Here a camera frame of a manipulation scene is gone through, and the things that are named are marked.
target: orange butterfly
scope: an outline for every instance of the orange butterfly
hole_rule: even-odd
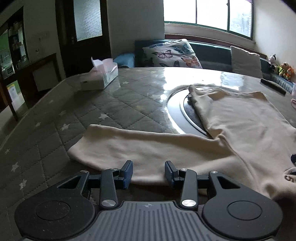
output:
[[[195,67],[199,66],[200,64],[198,63],[197,57],[193,56],[192,59],[190,58],[181,58],[188,67]]]

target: sofa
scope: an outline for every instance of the sofa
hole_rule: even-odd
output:
[[[137,40],[135,41],[135,52],[134,53],[124,53],[119,55],[114,61],[118,64],[119,68],[122,67],[149,67],[147,62],[143,61],[143,47],[147,47],[157,43],[163,43],[171,41],[172,39],[161,39],[161,40]],[[231,66],[231,52],[230,48],[206,44],[200,42],[189,41],[192,49],[194,50],[196,56],[198,57],[203,69],[213,69],[225,72],[232,72]],[[271,80],[281,87],[283,87],[289,93],[292,92],[293,83],[285,80],[279,75],[275,74],[271,70],[271,66],[266,59],[260,58],[261,61],[261,71],[263,78],[266,80]]]

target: sofa backrest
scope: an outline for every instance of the sofa backrest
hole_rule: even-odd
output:
[[[143,47],[150,46],[152,44],[164,43],[171,41],[172,39],[160,39],[160,40],[136,40],[135,41],[135,67],[143,67]],[[205,44],[200,42],[189,41],[192,49],[198,57],[202,67],[204,69],[214,69],[220,71],[232,72],[231,67],[231,52],[230,48]],[[269,63],[267,60],[260,58],[261,71],[264,76],[270,75]]]

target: dark brown door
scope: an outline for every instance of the dark brown door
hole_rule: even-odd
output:
[[[106,0],[57,0],[56,17],[67,77],[89,72],[91,57],[111,57]]]

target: window frame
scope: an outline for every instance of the window frame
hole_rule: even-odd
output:
[[[252,20],[252,24],[251,24],[251,37],[248,37],[246,35],[239,34],[239,33],[236,33],[236,32],[233,32],[233,31],[230,31],[229,30],[229,28],[230,28],[230,0],[228,0],[228,3],[227,3],[227,6],[228,6],[227,30],[220,29],[220,28],[215,28],[215,27],[211,27],[211,26],[197,24],[197,0],[195,0],[195,8],[196,8],[196,11],[195,11],[195,19],[196,19],[195,20],[195,23],[174,22],[174,21],[164,21],[164,23],[176,23],[176,24],[184,24],[184,25],[192,25],[192,26],[197,26],[197,27],[210,28],[210,29],[219,30],[219,31],[223,31],[223,32],[226,32],[226,33],[234,34],[234,35],[237,35],[237,36],[240,36],[240,37],[249,39],[249,40],[253,40],[253,35],[254,35],[254,1],[251,4],[252,4],[252,8],[251,8],[251,11],[252,11],[252,17],[251,17],[251,20]]]

